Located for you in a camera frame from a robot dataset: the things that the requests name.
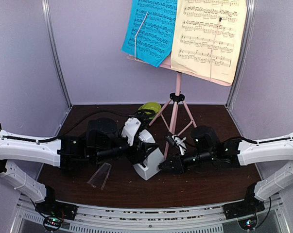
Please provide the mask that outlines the yellow sheet music page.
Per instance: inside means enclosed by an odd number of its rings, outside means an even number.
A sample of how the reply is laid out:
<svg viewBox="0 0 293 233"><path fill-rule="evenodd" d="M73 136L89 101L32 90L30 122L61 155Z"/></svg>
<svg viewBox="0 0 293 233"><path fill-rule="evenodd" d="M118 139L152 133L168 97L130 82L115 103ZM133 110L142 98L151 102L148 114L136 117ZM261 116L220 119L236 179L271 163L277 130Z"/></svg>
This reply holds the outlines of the yellow sheet music page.
<svg viewBox="0 0 293 233"><path fill-rule="evenodd" d="M239 60L246 15L244 0L179 0L171 68L230 86Z"/></svg>

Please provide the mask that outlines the blue sheet music page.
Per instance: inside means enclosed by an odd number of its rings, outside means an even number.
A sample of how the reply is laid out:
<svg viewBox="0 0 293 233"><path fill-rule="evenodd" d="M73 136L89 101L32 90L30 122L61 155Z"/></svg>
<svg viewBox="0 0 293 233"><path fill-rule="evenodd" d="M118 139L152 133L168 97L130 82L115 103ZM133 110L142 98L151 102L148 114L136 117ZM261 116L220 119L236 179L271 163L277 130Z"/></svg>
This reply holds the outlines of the blue sheet music page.
<svg viewBox="0 0 293 233"><path fill-rule="evenodd" d="M176 0L134 0L121 51L154 67L170 55Z"/></svg>

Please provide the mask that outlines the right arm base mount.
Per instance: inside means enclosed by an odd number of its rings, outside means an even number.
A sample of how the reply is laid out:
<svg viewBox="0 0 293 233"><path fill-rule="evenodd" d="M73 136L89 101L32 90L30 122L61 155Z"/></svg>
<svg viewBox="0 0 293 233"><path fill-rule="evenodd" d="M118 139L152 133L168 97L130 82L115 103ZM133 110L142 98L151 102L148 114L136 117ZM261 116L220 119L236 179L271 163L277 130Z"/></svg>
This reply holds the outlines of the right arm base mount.
<svg viewBox="0 0 293 233"><path fill-rule="evenodd" d="M265 210L261 201L245 200L225 204L223 206L226 220L236 219L239 227L245 231L253 231L259 226L258 213Z"/></svg>

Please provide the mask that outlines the aluminium front rail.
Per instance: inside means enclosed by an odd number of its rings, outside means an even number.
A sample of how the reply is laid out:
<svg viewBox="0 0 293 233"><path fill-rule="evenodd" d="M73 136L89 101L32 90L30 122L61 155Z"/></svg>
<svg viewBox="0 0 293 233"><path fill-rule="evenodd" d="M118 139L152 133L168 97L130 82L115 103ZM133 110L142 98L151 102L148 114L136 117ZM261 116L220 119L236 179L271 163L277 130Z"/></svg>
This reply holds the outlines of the aluminium front rail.
<svg viewBox="0 0 293 233"><path fill-rule="evenodd" d="M133 209L77 206L74 220L64 220L60 233L246 233L247 220L256 220L256 233L289 233L282 200L272 196L265 210L227 219L223 203L192 207Z"/></svg>

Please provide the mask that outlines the green bowl with saucer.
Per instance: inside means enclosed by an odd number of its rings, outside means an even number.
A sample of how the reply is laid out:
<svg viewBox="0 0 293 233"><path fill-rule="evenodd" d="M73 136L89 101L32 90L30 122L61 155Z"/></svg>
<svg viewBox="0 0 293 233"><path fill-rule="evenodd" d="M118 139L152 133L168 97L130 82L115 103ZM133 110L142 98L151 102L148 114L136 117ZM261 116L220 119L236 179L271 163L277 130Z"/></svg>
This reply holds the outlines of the green bowl with saucer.
<svg viewBox="0 0 293 233"><path fill-rule="evenodd" d="M153 110L155 112L155 115L150 117L150 119L153 119L156 114L161 110L161 108L161 105L157 102L148 102L140 106L138 110Z"/></svg>

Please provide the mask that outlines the pink music stand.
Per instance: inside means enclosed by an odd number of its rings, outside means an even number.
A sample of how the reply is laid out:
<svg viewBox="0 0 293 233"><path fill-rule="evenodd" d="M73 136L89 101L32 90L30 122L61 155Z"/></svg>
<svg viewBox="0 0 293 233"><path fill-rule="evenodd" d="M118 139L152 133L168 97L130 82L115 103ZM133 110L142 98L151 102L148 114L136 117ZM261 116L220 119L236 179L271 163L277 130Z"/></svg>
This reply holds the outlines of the pink music stand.
<svg viewBox="0 0 293 233"><path fill-rule="evenodd" d="M181 81L182 81L182 74L186 74L186 75L190 75L193 76L195 78L198 79L202 79L202 80L206 80L209 81L211 83L216 83L218 85L221 86L231 86L231 83L228 82L224 82L224 81L220 81L214 78L205 78L203 76L199 76L196 74L193 74L191 72L188 71L177 71L176 69L171 67L171 56L169 55L161 64L160 66L161 68L165 68L165 69L169 69L169 70L173 70L176 72L176 86L175 86L175 92L170 94L169 100L163 105L163 107L161 108L161 110L156 114L156 116L154 117L154 119L149 123L149 126L151 126L157 118L161 117L163 119L163 122L165 123L168 132L170 133L175 133L175 128L176 128L176 123L177 123L177 115L178 115L178 108L179 108L179 103L181 103L187 114L188 117L190 118L189 123L177 134L178 136L180 136L189 126L193 125L194 127L197 127L197 124L192 116L192 113L187 105L187 103L185 102L185 96L183 94L181 94ZM166 107L170 104L170 102L173 102L173 108L172 108L172 116L171 116L171 120L170 120L170 124L168 125L164 116L163 116L163 111L166 109Z"/></svg>

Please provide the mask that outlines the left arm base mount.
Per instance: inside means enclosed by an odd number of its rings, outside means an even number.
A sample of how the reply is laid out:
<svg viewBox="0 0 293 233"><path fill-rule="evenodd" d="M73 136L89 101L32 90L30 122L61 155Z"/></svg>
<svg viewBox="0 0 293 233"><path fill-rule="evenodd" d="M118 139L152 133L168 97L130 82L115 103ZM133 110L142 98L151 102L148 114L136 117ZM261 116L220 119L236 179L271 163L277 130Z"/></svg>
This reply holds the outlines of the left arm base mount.
<svg viewBox="0 0 293 233"><path fill-rule="evenodd" d="M35 210L43 217L43 227L54 232L59 230L64 220L75 220L78 207L73 204L56 202L55 204L43 204L33 202Z"/></svg>

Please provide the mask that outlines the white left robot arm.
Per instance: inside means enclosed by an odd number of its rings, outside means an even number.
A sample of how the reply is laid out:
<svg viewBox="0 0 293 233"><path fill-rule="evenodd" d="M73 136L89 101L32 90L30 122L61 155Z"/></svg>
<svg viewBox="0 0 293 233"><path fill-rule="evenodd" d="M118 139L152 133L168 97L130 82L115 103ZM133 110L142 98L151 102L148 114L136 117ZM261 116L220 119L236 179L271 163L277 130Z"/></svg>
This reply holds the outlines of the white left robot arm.
<svg viewBox="0 0 293 233"><path fill-rule="evenodd" d="M164 160L158 144L145 128L153 114L151 110L138 111L128 117L122 128L114 120L101 117L90 120L81 136L64 133L51 138L9 133L0 124L0 178L51 216L61 210L54 190L30 178L16 165L17 160L69 170L81 163L99 165L125 157L137 174L148 180L158 173L158 165Z"/></svg>

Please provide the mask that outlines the white metronome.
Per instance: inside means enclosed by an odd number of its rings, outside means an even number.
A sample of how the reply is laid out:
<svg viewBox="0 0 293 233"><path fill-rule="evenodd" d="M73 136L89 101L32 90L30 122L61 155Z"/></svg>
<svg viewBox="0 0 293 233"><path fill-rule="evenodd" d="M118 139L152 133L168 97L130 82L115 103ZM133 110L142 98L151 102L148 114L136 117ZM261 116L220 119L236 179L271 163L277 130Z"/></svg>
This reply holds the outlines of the white metronome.
<svg viewBox="0 0 293 233"><path fill-rule="evenodd" d="M133 165L136 173L147 181L159 172L158 165L164 161L164 155L151 133L147 130L140 132L138 139L146 146L152 146L146 149L147 157L141 163Z"/></svg>

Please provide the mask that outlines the clear metronome front cover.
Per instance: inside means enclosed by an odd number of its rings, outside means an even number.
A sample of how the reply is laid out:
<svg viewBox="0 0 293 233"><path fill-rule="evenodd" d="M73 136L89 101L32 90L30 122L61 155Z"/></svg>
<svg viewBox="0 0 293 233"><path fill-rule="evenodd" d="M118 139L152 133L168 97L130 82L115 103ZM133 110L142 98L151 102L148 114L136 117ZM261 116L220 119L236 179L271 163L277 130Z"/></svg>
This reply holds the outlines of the clear metronome front cover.
<svg viewBox="0 0 293 233"><path fill-rule="evenodd" d="M103 163L87 181L87 184L91 185L94 188L103 190L109 177L111 168L111 164Z"/></svg>

